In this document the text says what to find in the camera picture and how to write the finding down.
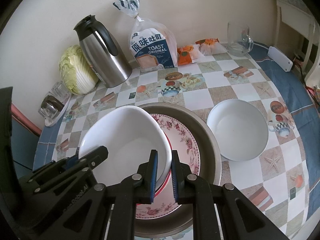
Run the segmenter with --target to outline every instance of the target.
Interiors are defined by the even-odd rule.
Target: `white wall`
[[[58,61],[77,44],[73,31],[88,14],[96,15],[115,36],[128,60],[128,35],[134,19],[118,11],[114,0],[23,0],[0,36],[0,87],[13,86],[13,103],[38,127],[37,109],[60,80]],[[140,16],[166,25],[178,46],[203,38],[227,40],[227,22],[247,22],[255,41],[272,44],[275,0],[140,0]]]

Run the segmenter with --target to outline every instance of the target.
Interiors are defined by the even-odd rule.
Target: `pink floral plate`
[[[199,175],[200,155],[196,140],[190,131],[178,120],[163,114],[151,114],[164,131],[173,150],[178,151],[179,159],[182,163],[190,166],[193,174]],[[169,180],[161,188],[161,192],[155,196],[151,205],[137,205],[136,218],[152,219],[163,217],[180,205],[175,203],[172,189],[171,174]]]

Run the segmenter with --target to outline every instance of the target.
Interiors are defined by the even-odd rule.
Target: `packaged bread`
[[[117,0],[113,5],[136,19],[129,38],[129,48],[142,72],[177,65],[177,42],[173,33],[161,23],[141,19],[138,15],[139,0]]]
[[[178,48],[178,66],[195,63],[198,59],[202,58],[203,55],[199,51],[199,46],[199,44],[194,44]]]
[[[199,44],[199,51],[207,56],[227,52],[226,48],[223,47],[218,39],[205,39],[196,41],[196,44]]]

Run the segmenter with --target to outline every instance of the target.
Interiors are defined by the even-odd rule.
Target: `bolt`
[[[102,183],[98,183],[98,184],[96,184],[96,185],[94,185],[94,187],[93,187],[96,191],[100,191],[100,190],[103,190],[103,188],[104,188],[104,184],[102,184]]]
[[[196,180],[196,179],[197,179],[197,175],[195,175],[195,174],[189,174],[189,175],[187,176],[187,179],[188,179],[188,180]]]
[[[227,190],[233,190],[235,188],[235,186],[232,184],[232,183],[226,183],[224,185],[224,187],[227,189]]]
[[[132,178],[133,180],[139,180],[139,179],[142,178],[142,176],[141,176],[140,174],[136,173],[136,174],[133,174],[131,178]]]

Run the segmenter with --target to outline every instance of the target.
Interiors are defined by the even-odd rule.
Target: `stainless steel basin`
[[[183,123],[194,136],[200,153],[200,176],[211,184],[220,184],[221,157],[217,141],[206,123],[192,111],[169,103],[140,106],[149,114],[165,114]],[[192,225],[192,205],[182,205],[160,218],[135,219],[135,235],[146,238],[171,236]]]

